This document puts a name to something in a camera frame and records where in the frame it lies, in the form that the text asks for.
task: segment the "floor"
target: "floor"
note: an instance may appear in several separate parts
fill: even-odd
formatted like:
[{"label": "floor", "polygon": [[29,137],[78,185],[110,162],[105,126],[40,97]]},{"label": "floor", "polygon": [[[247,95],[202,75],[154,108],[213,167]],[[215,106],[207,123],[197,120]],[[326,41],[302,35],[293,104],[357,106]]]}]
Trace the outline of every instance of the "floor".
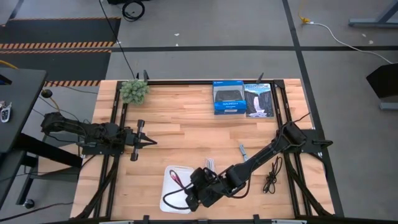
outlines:
[{"label": "floor", "polygon": [[[0,2],[0,24],[7,21],[17,0]],[[398,45],[398,29],[358,29],[350,18],[376,17],[392,1],[307,0],[302,15],[326,24],[340,40],[355,46]],[[339,46],[318,26],[303,26],[297,17],[299,0],[288,0],[301,46]],[[108,16],[120,16],[104,1]],[[273,0],[152,0],[136,22],[122,20],[119,40],[124,47],[178,46],[293,46],[283,1]],[[97,0],[25,0],[17,18],[102,17]],[[397,51],[378,51],[398,62]],[[385,61],[353,51],[304,51],[310,86],[325,136],[334,141],[331,162],[346,217],[398,220],[395,207],[398,164],[398,114],[381,111],[378,98],[365,77]],[[179,52],[126,52],[134,72],[155,78],[303,78],[295,51],[215,50]],[[131,78],[123,55],[112,53],[107,79]],[[97,87],[77,87],[96,91]],[[90,120],[96,96],[66,88],[51,88],[61,109]],[[38,100],[35,109],[53,111]],[[32,112],[24,132],[38,139],[41,117]],[[25,209],[15,205],[24,178],[14,182],[0,217]],[[35,180],[29,193],[37,207],[73,200],[75,182]],[[66,220],[71,206],[53,207],[19,218],[18,222]]]}]

